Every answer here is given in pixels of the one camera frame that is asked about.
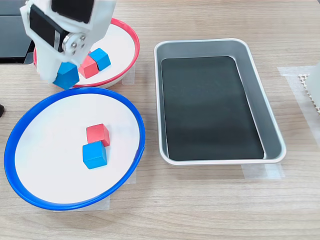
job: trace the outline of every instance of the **laptop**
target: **laptop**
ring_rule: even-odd
[[[26,35],[20,8],[25,0],[0,0],[0,64],[33,63],[34,42]]]

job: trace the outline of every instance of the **blue cube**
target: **blue cube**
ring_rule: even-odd
[[[79,82],[79,73],[77,66],[72,64],[71,62],[61,63],[58,74],[53,84],[64,90],[67,90],[72,88],[77,82]]]
[[[88,169],[95,169],[107,165],[105,146],[101,141],[89,143],[82,147],[83,162]]]
[[[101,48],[98,48],[93,52],[89,53],[89,56],[96,62],[99,71],[102,71],[103,69],[111,65],[108,54]]]

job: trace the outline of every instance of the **red-rimmed bowl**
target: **red-rimmed bowl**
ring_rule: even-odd
[[[112,18],[105,37],[96,42],[91,51],[97,48],[101,48],[109,55],[111,66],[87,79],[79,74],[80,81],[74,86],[75,88],[108,88],[118,83],[136,63],[140,42],[136,32],[128,24]],[[34,63],[37,65],[36,50],[33,55]]]

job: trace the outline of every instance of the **red rim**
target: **red rim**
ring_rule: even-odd
[[[111,83],[112,81],[122,77],[136,63],[136,61],[138,59],[138,56],[139,56],[139,52],[140,52],[140,42],[139,42],[138,35],[136,34],[136,32],[128,24],[126,24],[123,21],[120,21],[118,19],[112,18],[111,19],[111,24],[122,28],[123,30],[125,30],[132,37],[133,42],[134,42],[134,47],[135,47],[134,57],[132,59],[132,62],[130,63],[130,65],[125,70],[123,70],[118,75],[116,75],[116,76],[114,76],[114,77],[112,77],[110,79],[107,79],[107,80],[104,80],[104,81],[100,81],[100,82],[96,82],[96,83],[90,83],[90,84],[79,84],[79,85],[75,85],[74,88],[98,87],[98,86],[101,86],[101,85],[105,85],[105,84]]]

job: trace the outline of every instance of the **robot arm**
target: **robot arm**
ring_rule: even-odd
[[[53,83],[62,63],[79,67],[106,35],[115,6],[115,0],[27,0],[20,12],[41,79]]]

